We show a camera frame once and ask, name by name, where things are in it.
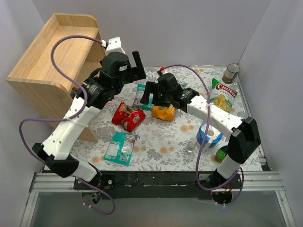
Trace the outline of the red Lot 100 fruit gummy bag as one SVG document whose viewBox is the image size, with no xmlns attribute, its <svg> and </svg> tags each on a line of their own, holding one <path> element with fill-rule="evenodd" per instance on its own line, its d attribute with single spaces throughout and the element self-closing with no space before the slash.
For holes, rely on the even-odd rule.
<svg viewBox="0 0 303 227">
<path fill-rule="evenodd" d="M 127 132 L 132 132 L 145 119 L 143 110 L 126 105 L 121 102 L 115 111 L 112 123 L 121 126 Z"/>
</svg>

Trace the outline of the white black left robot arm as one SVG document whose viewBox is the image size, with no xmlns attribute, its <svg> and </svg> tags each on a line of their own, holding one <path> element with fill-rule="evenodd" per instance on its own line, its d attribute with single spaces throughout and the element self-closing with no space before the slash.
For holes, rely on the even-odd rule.
<svg viewBox="0 0 303 227">
<path fill-rule="evenodd" d="M 132 55 L 135 67 L 130 65 L 124 53 L 111 52 L 105 56 L 101 67 L 92 71 L 82 83 L 87 101 L 78 89 L 64 121 L 43 143 L 34 144 L 33 151 L 52 172 L 62 178 L 74 176 L 94 187 L 100 186 L 101 172 L 92 164 L 75 158 L 70 150 L 90 120 L 121 92 L 125 84 L 146 78 L 139 52 L 133 51 Z"/>
</svg>

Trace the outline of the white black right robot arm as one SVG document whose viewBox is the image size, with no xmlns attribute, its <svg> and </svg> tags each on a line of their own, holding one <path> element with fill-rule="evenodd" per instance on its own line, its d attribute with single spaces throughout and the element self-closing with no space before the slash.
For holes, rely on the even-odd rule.
<svg viewBox="0 0 303 227">
<path fill-rule="evenodd" d="M 225 159 L 210 175 L 214 179 L 214 190 L 227 185 L 261 144 L 255 119 L 252 117 L 242 119 L 210 104 L 197 91 L 182 88 L 171 73 L 161 75 L 157 82 L 146 82 L 141 98 L 142 104 L 149 102 L 150 94 L 153 95 L 154 105 L 173 105 L 206 121 L 207 126 L 215 127 L 229 140 Z"/>
</svg>

